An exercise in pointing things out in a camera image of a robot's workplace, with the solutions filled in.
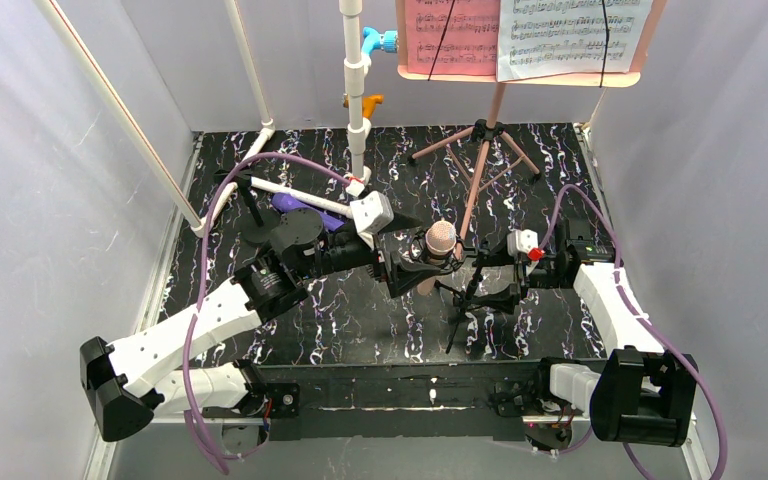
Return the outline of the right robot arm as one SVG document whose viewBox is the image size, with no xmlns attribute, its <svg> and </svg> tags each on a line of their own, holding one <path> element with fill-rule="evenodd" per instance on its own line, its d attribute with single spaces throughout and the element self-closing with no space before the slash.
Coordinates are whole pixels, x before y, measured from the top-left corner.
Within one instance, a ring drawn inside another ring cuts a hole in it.
<svg viewBox="0 0 768 480">
<path fill-rule="evenodd" d="M 614 247 L 583 220 L 553 228 L 544 250 L 536 232 L 515 230 L 503 244 L 468 250 L 476 268 L 460 308 L 511 312 L 531 289 L 571 289 L 586 305 L 608 358 L 601 371 L 582 360 L 544 358 L 527 380 L 497 384 L 491 405 L 520 416 L 547 403 L 565 419 L 583 418 L 602 441 L 680 447 L 692 420 L 697 382 L 692 358 L 680 361 L 639 322 L 641 309 L 620 294 L 625 273 Z"/>
</svg>

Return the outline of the blue clip on pipe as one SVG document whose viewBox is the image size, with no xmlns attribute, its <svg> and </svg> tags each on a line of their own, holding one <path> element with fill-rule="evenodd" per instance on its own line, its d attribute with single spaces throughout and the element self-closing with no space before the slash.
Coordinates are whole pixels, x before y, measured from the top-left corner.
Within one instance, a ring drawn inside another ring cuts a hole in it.
<svg viewBox="0 0 768 480">
<path fill-rule="evenodd" d="M 364 27 L 362 29 L 362 36 L 361 52 L 365 55 L 371 55 L 376 50 L 381 50 L 385 53 L 398 52 L 397 30 L 379 32 L 372 27 Z"/>
</svg>

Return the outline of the white PVC pipe frame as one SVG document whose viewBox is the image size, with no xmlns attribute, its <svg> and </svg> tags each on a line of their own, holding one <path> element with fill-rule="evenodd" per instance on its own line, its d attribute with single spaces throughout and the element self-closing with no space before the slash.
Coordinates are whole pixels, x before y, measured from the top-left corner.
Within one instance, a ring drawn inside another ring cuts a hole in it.
<svg viewBox="0 0 768 480">
<path fill-rule="evenodd" d="M 206 233 L 186 165 L 201 132 L 240 131 L 242 147 L 273 150 L 273 132 L 347 125 L 343 29 L 334 1 L 40 1 L 100 97 L 145 161 L 186 233 Z M 82 39 L 79 26 L 88 27 Z"/>
</svg>

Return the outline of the black tripod mic stand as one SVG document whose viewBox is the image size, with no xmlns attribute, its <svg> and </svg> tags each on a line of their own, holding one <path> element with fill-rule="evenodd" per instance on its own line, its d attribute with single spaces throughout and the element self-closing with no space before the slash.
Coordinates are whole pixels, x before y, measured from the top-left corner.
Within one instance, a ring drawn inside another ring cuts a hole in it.
<svg viewBox="0 0 768 480">
<path fill-rule="evenodd" d="M 409 257 L 410 260 L 415 263 L 423 263 L 421 260 L 423 247 L 421 235 L 424 234 L 428 228 L 429 227 L 421 229 L 411 238 Z M 468 311 L 463 307 L 463 303 L 465 300 L 469 299 L 471 295 L 475 294 L 477 287 L 481 282 L 481 279 L 470 280 L 461 288 L 457 288 L 454 285 L 448 285 L 443 281 L 444 277 L 453 276 L 455 273 L 457 273 L 464 266 L 468 259 L 475 259 L 476 247 L 467 247 L 464 244 L 462 237 L 458 234 L 456 227 L 455 230 L 457 234 L 457 245 L 454 252 L 443 265 L 436 265 L 442 269 L 442 273 L 436 277 L 433 277 L 432 279 L 428 279 L 420 283 L 415 288 L 415 292 L 421 296 L 429 296 L 433 291 L 445 291 L 448 292 L 451 296 L 452 305 L 455 308 L 455 314 L 448 321 L 448 324 L 450 325 L 450 331 L 445 349 L 446 354 L 451 352 L 459 326 L 462 323 L 466 312 Z"/>
</svg>

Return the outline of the orange clip on pipe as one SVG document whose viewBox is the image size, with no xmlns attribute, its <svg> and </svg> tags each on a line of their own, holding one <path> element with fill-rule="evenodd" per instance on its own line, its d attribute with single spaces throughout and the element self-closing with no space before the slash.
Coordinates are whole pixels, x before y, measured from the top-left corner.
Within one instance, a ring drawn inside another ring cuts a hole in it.
<svg viewBox="0 0 768 480">
<path fill-rule="evenodd" d="M 374 114 L 376 108 L 384 101 L 384 96 L 381 94 L 369 95 L 362 98 L 362 116 L 365 119 L 370 119 Z"/>
</svg>

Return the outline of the pink sheet music page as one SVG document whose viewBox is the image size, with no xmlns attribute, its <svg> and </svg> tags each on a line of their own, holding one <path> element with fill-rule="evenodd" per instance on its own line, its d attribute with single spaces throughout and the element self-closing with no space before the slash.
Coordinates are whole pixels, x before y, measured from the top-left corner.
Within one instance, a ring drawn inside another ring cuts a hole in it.
<svg viewBox="0 0 768 480">
<path fill-rule="evenodd" d="M 399 50 L 409 75 L 496 74 L 499 1 L 403 1 Z"/>
</svg>

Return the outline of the pink music stand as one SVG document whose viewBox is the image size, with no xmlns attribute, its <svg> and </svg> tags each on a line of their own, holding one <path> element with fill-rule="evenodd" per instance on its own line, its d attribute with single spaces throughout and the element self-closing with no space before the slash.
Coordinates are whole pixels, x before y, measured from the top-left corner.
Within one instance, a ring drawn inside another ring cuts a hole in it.
<svg viewBox="0 0 768 480">
<path fill-rule="evenodd" d="M 644 32 L 642 41 L 638 47 L 637 53 L 633 59 L 632 69 L 628 73 L 579 73 L 579 74 L 564 74 L 548 77 L 531 78 L 525 80 L 507 81 L 501 82 L 496 79 L 496 74 L 491 77 L 478 77 L 478 76 L 456 76 L 456 75 L 439 75 L 439 76 L 424 76 L 424 75 L 409 75 L 404 71 L 404 65 L 402 64 L 403 56 L 400 54 L 399 46 L 399 33 L 403 31 L 403 12 L 402 3 L 397 4 L 397 14 L 400 22 L 398 30 L 398 55 L 399 55 L 399 72 L 402 77 L 409 80 L 423 80 L 431 83 L 442 82 L 469 82 L 469 83 L 481 83 L 489 84 L 494 87 L 493 98 L 490 104 L 490 110 L 486 117 L 478 119 L 473 125 L 462 129 L 445 139 L 427 146 L 423 149 L 410 153 L 406 160 L 409 163 L 415 163 L 418 159 L 432 154 L 438 150 L 449 147 L 452 143 L 460 141 L 462 139 L 470 139 L 475 141 L 479 145 L 477 164 L 473 175 L 469 178 L 469 188 L 467 191 L 465 209 L 461 216 L 461 227 L 459 234 L 461 236 L 466 235 L 468 227 L 471 222 L 473 209 L 476 204 L 478 195 L 485 188 L 489 187 L 489 183 L 482 179 L 484 173 L 484 167 L 488 159 L 490 148 L 497 140 L 502 140 L 506 143 L 510 149 L 516 153 L 517 158 L 515 162 L 517 164 L 526 164 L 532 172 L 533 179 L 539 179 L 542 176 L 542 172 L 533 163 L 532 160 L 525 154 L 525 152 L 515 143 L 512 137 L 506 132 L 503 124 L 499 120 L 499 113 L 503 105 L 506 88 L 509 85 L 547 85 L 547 86 L 561 86 L 561 87 L 581 87 L 581 88 L 625 88 L 636 84 L 642 74 L 642 69 L 646 61 L 648 46 L 655 33 L 657 23 L 663 13 L 666 6 L 663 1 L 651 1 L 653 3 L 652 11 L 648 17 L 648 20 L 644 26 Z"/>
</svg>

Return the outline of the black round-base mic stand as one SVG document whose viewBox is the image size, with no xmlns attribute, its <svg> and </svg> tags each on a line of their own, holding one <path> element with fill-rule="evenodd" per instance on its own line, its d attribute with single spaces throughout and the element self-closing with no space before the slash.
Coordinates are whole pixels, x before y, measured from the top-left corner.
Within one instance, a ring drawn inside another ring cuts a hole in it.
<svg viewBox="0 0 768 480">
<path fill-rule="evenodd" d="M 247 209 L 242 214 L 240 235 L 247 244 L 259 247 L 268 242 L 270 233 L 280 222 L 280 215 L 273 209 L 261 209 L 252 193 L 252 187 L 252 175 L 247 169 L 244 169 L 242 173 L 237 174 L 221 189 L 213 219 L 216 219 L 221 209 L 228 203 L 231 195 L 235 192 L 239 193 Z"/>
</svg>

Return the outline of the pink microphone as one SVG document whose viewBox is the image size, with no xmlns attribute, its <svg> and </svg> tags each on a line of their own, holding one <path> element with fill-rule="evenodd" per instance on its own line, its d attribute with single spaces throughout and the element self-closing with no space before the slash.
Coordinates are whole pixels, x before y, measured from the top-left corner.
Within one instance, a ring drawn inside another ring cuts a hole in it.
<svg viewBox="0 0 768 480">
<path fill-rule="evenodd" d="M 443 265 L 454 252 L 457 245 L 455 226 L 447 220 L 434 222 L 421 235 L 423 263 Z"/>
</svg>

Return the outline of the purple microphone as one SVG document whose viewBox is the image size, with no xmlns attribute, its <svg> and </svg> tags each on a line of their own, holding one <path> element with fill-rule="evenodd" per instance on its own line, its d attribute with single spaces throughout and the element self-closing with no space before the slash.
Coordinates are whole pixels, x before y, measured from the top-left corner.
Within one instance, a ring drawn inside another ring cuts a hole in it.
<svg viewBox="0 0 768 480">
<path fill-rule="evenodd" d="M 324 210 L 317 209 L 308 205 L 288 193 L 274 193 L 271 199 L 272 206 L 281 213 L 306 212 L 309 216 L 316 215 L 321 220 L 324 228 L 328 232 L 338 231 L 345 225 L 341 218 L 326 213 Z"/>
</svg>

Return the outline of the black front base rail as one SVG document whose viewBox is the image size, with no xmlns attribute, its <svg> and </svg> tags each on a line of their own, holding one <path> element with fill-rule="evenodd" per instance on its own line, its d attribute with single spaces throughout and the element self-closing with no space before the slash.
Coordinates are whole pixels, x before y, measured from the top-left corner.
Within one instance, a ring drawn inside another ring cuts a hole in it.
<svg viewBox="0 0 768 480">
<path fill-rule="evenodd" d="M 489 437 L 566 444 L 588 421 L 539 393 L 538 369 L 536 360 L 262 366 L 263 407 L 204 412 L 237 422 L 265 416 L 273 441 Z"/>
</svg>

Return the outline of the white sheet music page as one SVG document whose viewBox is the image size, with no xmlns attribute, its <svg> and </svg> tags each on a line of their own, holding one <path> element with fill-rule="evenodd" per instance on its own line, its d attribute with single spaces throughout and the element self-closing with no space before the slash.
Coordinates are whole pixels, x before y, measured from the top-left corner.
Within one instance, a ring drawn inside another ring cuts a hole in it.
<svg viewBox="0 0 768 480">
<path fill-rule="evenodd" d="M 502 1 L 496 79 L 628 73 L 652 8 L 641 0 Z"/>
</svg>

